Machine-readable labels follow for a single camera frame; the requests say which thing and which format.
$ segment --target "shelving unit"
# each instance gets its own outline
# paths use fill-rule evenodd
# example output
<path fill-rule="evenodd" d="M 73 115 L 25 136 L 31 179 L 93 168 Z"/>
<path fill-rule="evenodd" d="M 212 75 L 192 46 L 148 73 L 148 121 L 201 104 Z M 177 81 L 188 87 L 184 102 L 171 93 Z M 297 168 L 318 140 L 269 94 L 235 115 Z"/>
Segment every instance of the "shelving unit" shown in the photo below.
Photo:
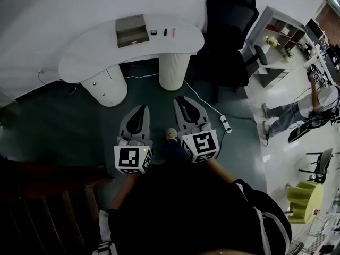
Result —
<path fill-rule="evenodd" d="M 282 79 L 291 70 L 297 70 L 302 67 L 294 57 L 287 62 L 283 51 L 288 48 L 293 49 L 306 32 L 307 28 L 303 24 L 267 6 L 246 41 L 248 48 L 244 51 L 243 57 L 246 61 L 255 54 L 254 45 L 264 46 L 266 36 L 274 36 L 279 45 L 271 47 L 266 54 L 268 65 L 262 65 L 259 60 L 256 60 L 252 65 L 248 66 L 249 76 L 254 73 L 259 74 L 262 85 L 266 87 L 276 83 L 274 81 L 276 78 Z"/>

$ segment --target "person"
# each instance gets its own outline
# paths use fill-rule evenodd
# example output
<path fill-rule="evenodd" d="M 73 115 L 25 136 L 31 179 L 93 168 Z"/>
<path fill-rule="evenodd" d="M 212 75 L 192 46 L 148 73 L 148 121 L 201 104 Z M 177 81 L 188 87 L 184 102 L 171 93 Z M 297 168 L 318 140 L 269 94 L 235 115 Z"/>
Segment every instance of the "person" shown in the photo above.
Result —
<path fill-rule="evenodd" d="M 335 111 L 339 99 L 339 80 L 338 84 L 329 86 L 317 92 L 316 81 L 309 77 L 312 93 L 305 96 L 298 102 L 279 106 L 270 109 L 266 103 L 263 104 L 263 112 L 266 119 L 278 118 L 272 125 L 267 121 L 263 122 L 263 129 L 266 139 L 287 130 L 291 125 L 298 121 L 307 121 L 312 111 L 324 112 L 332 109 Z"/>
<path fill-rule="evenodd" d="M 286 254 L 291 226 L 270 196 L 215 159 L 191 163 L 175 129 L 166 138 L 165 163 L 126 176 L 110 209 L 100 212 L 102 246 L 119 255 Z"/>

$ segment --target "person's arm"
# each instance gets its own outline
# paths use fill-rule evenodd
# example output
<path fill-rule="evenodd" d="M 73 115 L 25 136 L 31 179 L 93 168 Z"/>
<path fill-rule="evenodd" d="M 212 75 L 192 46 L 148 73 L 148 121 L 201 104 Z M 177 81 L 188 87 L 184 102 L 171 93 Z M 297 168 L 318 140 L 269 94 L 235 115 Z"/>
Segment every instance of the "person's arm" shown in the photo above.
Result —
<path fill-rule="evenodd" d="M 206 160 L 207 166 L 219 177 L 223 178 L 228 183 L 233 183 L 237 180 L 227 169 L 225 169 L 215 159 Z"/>
<path fill-rule="evenodd" d="M 123 203 L 125 197 L 130 193 L 132 188 L 137 183 L 138 176 L 137 175 L 128 175 L 126 176 L 125 183 L 115 199 L 110 204 L 110 209 L 118 210 L 121 204 Z"/>
<path fill-rule="evenodd" d="M 309 82 L 311 83 L 312 86 L 312 104 L 313 104 L 313 109 L 315 112 L 320 111 L 321 109 L 321 104 L 318 98 L 317 90 L 316 90 L 316 82 L 315 79 L 311 76 L 309 77 Z"/>

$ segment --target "white floor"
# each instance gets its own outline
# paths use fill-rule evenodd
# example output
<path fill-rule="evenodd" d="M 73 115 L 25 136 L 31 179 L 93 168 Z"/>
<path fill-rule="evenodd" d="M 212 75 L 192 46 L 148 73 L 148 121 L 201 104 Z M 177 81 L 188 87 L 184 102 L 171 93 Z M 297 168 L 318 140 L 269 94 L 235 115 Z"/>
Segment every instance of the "white floor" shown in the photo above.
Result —
<path fill-rule="evenodd" d="M 301 59 L 301 65 L 305 59 L 299 50 L 294 50 L 295 56 Z M 301 66 L 299 70 L 292 71 L 279 83 L 270 89 L 265 89 L 258 82 L 255 75 L 249 80 L 249 85 L 245 88 L 255 120 L 258 123 L 260 137 L 263 137 L 262 123 L 265 120 L 262 111 L 262 103 L 267 102 L 269 107 L 277 107 L 292 103 L 302 91 L 310 87 L 305 69 Z M 308 90 L 299 99 L 309 94 Z M 297 185 L 300 180 L 306 180 L 310 174 L 299 172 L 299 169 L 313 171 L 315 165 L 310 163 L 316 161 L 317 156 L 306 155 L 307 152 L 323 152 L 328 148 L 333 148 L 333 154 L 339 152 L 340 134 L 337 126 L 327 125 L 314 129 L 297 141 L 288 144 L 288 136 L 292 130 L 286 130 L 269 140 L 268 146 L 262 146 L 262 161 L 265 165 L 265 175 L 267 181 L 268 194 L 280 205 L 283 211 L 287 211 L 289 202 L 286 199 L 286 184 Z M 327 179 L 324 185 L 324 201 L 322 204 L 321 215 L 326 216 L 334 195 L 340 187 L 339 170 L 340 160 L 334 154 L 332 158 Z M 293 238 L 299 241 L 306 241 L 306 235 L 311 225 L 292 225 Z M 320 227 L 317 222 L 313 227 Z"/>

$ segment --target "dark green floor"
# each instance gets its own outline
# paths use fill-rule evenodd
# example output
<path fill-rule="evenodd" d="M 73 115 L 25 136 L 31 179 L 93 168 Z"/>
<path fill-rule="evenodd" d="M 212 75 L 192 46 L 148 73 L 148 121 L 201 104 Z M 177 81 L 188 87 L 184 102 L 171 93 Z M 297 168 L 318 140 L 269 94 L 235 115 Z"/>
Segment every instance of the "dark green floor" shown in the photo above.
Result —
<path fill-rule="evenodd" d="M 131 66 L 128 75 L 157 73 L 152 64 Z M 195 73 L 189 68 L 187 77 Z M 162 89 L 158 76 L 143 79 L 127 79 L 126 99 L 118 106 L 108 108 L 100 105 L 84 87 L 68 96 L 70 84 L 54 82 L 26 94 L 0 110 L 0 154 L 11 160 L 35 161 L 64 165 L 106 164 L 117 179 L 116 184 L 101 189 L 103 208 L 114 197 L 123 175 L 114 167 L 114 146 L 121 119 L 133 107 L 146 104 L 151 116 L 151 138 L 154 155 L 151 162 L 162 163 L 159 154 L 164 143 L 164 130 L 176 127 L 173 99 L 178 95 L 190 97 L 202 104 L 208 113 L 219 140 L 224 128 L 219 115 L 202 103 L 186 84 L 176 92 Z M 211 86 L 195 81 L 194 89 L 202 99 L 209 102 Z M 222 113 L 253 118 L 249 101 L 243 88 L 234 93 L 221 88 L 219 103 L 214 107 Z M 249 120 L 228 119 L 231 134 L 223 139 L 218 161 L 233 174 L 243 178 L 253 188 L 266 191 L 264 166 L 261 161 L 260 142 L 256 125 Z"/>

